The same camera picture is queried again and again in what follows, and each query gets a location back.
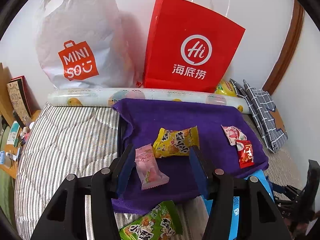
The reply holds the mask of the red snack packet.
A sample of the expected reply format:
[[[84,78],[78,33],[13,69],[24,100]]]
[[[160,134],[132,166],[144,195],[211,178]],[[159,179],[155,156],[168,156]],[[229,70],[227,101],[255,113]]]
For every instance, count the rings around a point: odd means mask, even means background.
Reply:
[[[236,140],[240,168],[246,168],[254,165],[253,146],[249,140]]]

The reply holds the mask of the strawberry print snack packet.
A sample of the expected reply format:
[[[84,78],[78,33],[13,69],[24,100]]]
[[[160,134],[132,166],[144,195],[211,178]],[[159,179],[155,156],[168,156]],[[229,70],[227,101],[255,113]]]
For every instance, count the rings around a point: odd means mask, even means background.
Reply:
[[[235,126],[221,126],[231,146],[236,145],[237,140],[247,140],[246,135]]]

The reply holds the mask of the green snack packet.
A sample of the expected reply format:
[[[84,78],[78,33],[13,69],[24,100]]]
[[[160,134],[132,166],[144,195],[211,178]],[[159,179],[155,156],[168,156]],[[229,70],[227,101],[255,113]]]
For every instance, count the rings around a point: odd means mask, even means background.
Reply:
[[[182,235],[183,228],[172,200],[159,203],[149,213],[119,230],[121,239],[170,239]]]

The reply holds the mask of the yellow triangular snack packet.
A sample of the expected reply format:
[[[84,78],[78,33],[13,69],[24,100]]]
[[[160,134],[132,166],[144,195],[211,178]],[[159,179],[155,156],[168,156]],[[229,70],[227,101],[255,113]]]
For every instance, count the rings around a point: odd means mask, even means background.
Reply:
[[[180,131],[161,128],[152,150],[156,158],[188,156],[191,146],[200,148],[197,126]]]

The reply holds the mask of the purple towel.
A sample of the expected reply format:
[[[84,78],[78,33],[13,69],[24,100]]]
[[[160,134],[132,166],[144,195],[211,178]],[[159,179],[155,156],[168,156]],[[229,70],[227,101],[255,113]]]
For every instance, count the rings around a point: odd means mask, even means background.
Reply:
[[[216,167],[236,178],[268,168],[263,146],[234,107],[203,103],[123,99],[113,109],[126,122],[123,145],[140,148],[152,145],[159,170],[169,181],[142,189],[137,172],[132,172],[125,192],[112,202],[119,213],[144,214],[164,200],[180,203],[199,195],[189,162],[189,148],[196,145]],[[224,132],[236,127],[253,146],[253,164],[244,167]]]

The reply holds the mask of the striped bed quilt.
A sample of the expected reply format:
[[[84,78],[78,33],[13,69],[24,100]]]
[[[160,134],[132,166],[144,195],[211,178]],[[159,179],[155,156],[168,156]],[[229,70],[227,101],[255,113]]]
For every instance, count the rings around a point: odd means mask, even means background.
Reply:
[[[241,129],[253,144],[254,165],[241,168],[223,126]],[[286,148],[271,153],[253,119],[234,107],[177,101],[125,99],[113,107],[46,104],[23,150],[15,185],[18,234],[30,239],[50,199],[69,175],[85,177],[111,165],[121,148],[153,143],[161,128],[197,127],[200,148],[227,173],[245,178],[264,170],[280,185],[301,187],[300,174]]]

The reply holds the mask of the grey checked star cloth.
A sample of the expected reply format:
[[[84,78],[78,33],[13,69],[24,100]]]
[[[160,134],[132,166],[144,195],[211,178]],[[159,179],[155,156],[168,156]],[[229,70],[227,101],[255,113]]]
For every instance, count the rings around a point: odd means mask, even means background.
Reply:
[[[255,125],[267,149],[277,153],[288,140],[284,122],[271,95],[262,89],[256,89],[245,80],[243,84],[229,80],[236,95],[246,100]]]

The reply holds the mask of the patterned book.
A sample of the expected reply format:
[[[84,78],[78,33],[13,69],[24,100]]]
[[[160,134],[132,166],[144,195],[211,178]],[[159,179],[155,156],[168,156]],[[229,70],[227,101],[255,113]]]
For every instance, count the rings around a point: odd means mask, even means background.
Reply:
[[[25,124],[28,123],[35,112],[35,106],[25,77],[22,75],[11,79],[7,83],[7,91],[14,110]]]

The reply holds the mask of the rolled fruit-print wrapping paper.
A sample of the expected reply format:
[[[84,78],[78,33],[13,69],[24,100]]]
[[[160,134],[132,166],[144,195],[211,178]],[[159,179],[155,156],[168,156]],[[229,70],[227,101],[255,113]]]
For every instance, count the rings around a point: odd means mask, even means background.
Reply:
[[[162,100],[231,106],[242,114],[249,114],[245,99],[204,92],[149,88],[75,88],[57,90],[48,95],[54,106],[112,107],[123,99]]]

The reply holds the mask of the yellow chips bag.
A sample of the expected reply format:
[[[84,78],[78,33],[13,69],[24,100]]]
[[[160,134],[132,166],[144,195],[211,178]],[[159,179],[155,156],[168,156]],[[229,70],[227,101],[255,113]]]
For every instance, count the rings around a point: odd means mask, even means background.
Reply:
[[[218,83],[214,93],[224,95],[224,96],[237,97],[236,91],[235,91],[232,83],[229,81],[226,81],[224,79],[222,79]]]

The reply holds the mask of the wooden headboard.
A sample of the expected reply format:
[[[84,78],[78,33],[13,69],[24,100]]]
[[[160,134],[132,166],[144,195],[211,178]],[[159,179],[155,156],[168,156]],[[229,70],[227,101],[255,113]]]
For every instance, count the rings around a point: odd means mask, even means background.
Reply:
[[[13,106],[10,101],[10,97],[7,90],[7,83],[11,80],[10,72],[8,67],[3,67],[1,63],[0,66],[0,107],[1,107],[1,115],[4,117],[9,126],[12,126],[14,122],[13,116]]]

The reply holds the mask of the white Miniso plastic bag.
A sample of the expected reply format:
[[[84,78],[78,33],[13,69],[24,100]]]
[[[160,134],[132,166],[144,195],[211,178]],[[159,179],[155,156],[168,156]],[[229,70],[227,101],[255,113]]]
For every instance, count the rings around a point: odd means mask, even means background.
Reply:
[[[42,0],[35,49],[56,89],[133,87],[116,0]]]

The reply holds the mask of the red Haidilao paper bag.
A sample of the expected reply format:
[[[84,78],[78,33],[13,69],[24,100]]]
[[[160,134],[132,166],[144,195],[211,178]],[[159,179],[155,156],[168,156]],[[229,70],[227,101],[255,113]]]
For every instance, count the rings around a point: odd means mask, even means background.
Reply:
[[[245,29],[188,0],[156,0],[146,45],[143,86],[212,93]]]

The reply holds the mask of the brown wooden door frame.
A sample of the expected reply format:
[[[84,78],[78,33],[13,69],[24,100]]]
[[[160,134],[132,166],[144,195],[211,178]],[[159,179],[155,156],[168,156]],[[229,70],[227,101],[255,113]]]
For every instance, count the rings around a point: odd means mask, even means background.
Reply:
[[[302,5],[297,0],[294,0],[292,18],[287,36],[278,60],[263,86],[263,90],[267,91],[270,95],[272,95],[277,89],[295,54],[302,32],[304,12],[305,10]]]

